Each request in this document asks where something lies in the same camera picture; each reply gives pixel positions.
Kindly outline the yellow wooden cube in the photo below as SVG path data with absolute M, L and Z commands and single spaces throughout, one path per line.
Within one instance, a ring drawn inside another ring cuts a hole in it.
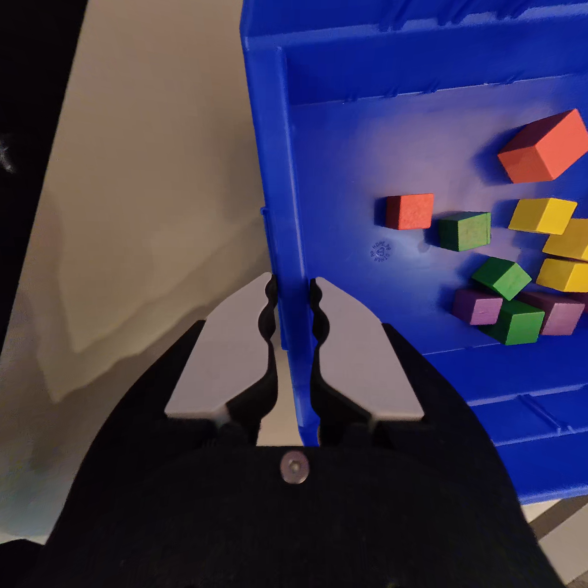
M 570 219 L 561 235 L 550 235 L 542 252 L 580 261 L 587 261 L 587 218 Z
M 559 198 L 521 199 L 508 228 L 513 231 L 562 235 L 577 208 L 577 202 Z
M 535 283 L 569 293 L 587 293 L 587 262 L 544 259 Z

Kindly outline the purple wooden cube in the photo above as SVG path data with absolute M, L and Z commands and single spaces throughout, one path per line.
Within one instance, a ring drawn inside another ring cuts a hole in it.
M 544 311 L 540 334 L 546 336 L 571 335 L 585 309 L 575 299 L 544 292 L 521 292 L 516 300 Z
M 503 298 L 481 290 L 459 289 L 452 305 L 452 315 L 470 326 L 494 325 L 499 318 Z

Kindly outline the red wooden cube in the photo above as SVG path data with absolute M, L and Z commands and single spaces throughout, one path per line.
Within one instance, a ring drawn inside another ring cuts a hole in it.
M 587 153 L 587 128 L 578 109 L 525 125 L 497 154 L 514 184 L 557 179 Z
M 429 229 L 435 195 L 393 195 L 386 198 L 384 226 L 398 231 Z

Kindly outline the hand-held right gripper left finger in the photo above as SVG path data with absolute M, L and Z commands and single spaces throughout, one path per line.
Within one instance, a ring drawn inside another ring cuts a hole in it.
M 266 272 L 225 298 L 204 321 L 165 415 L 239 426 L 251 445 L 275 407 L 277 279 Z

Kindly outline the green wooden cube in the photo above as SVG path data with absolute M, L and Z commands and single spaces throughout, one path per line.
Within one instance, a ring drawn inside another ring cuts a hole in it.
M 439 246 L 464 252 L 491 242 L 490 212 L 458 212 L 437 221 Z
M 478 329 L 505 346 L 535 343 L 540 335 L 545 312 L 519 300 L 503 300 L 493 325 Z
M 532 282 L 532 277 L 514 261 L 488 257 L 473 273 L 471 280 L 511 301 Z

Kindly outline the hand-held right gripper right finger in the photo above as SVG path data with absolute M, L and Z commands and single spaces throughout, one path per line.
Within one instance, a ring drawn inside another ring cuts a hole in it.
M 355 426 L 370 436 L 381 423 L 422 422 L 422 405 L 378 317 L 323 277 L 311 280 L 310 303 L 319 445 L 337 445 Z

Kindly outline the blue plastic bin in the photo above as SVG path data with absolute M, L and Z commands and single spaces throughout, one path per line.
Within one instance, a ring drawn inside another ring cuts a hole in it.
M 522 503 L 587 494 L 587 310 L 568 336 L 506 346 L 452 315 L 488 257 L 537 285 L 550 235 L 508 228 L 521 199 L 577 202 L 587 154 L 557 179 L 512 183 L 497 154 L 528 123 L 587 124 L 587 1 L 244 1 L 240 35 L 299 433 L 309 392 L 309 283 L 324 277 L 390 323 L 462 395 Z M 435 195 L 429 229 L 384 226 L 386 198 Z M 437 221 L 490 212 L 491 242 L 439 246 Z

